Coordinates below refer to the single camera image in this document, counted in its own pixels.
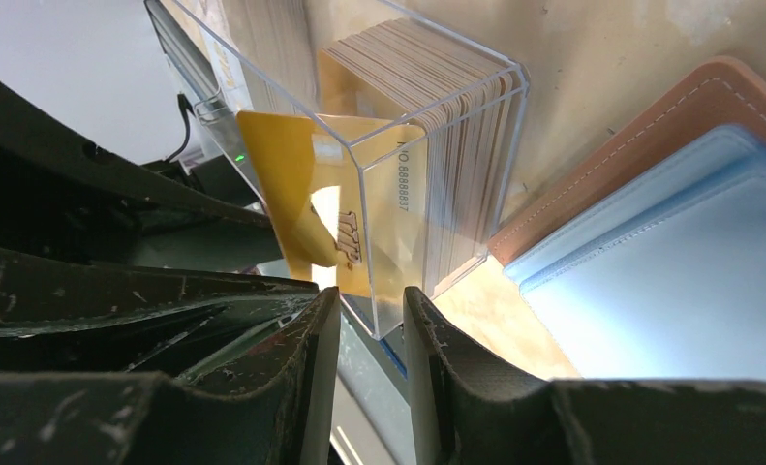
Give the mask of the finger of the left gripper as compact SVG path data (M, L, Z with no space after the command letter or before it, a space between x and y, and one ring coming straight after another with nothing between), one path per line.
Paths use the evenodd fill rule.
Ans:
M281 256L266 217L104 150L1 81L0 248L193 270Z
M290 279L75 264L0 248L0 373L174 376L316 294Z

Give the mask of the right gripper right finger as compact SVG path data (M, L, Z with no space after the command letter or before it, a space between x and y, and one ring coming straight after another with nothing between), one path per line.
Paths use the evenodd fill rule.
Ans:
M766 383L552 380L403 293L421 464L766 464Z

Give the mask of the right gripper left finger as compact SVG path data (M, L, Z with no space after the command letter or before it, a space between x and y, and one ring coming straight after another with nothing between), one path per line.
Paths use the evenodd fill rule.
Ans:
M158 373L0 375L0 464L323 464L336 288L184 384Z

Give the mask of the brown leather card holder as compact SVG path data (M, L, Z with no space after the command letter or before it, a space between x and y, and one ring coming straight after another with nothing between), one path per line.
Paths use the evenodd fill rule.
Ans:
M766 382L766 81L704 62L488 247L586 378Z

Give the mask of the clear plastic card box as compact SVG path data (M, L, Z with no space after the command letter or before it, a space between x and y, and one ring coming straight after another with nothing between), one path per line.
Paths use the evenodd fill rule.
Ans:
M152 1L161 38L209 61L196 107L257 188L289 271L332 269L375 339L408 287L486 258L517 153L526 68L398 1Z

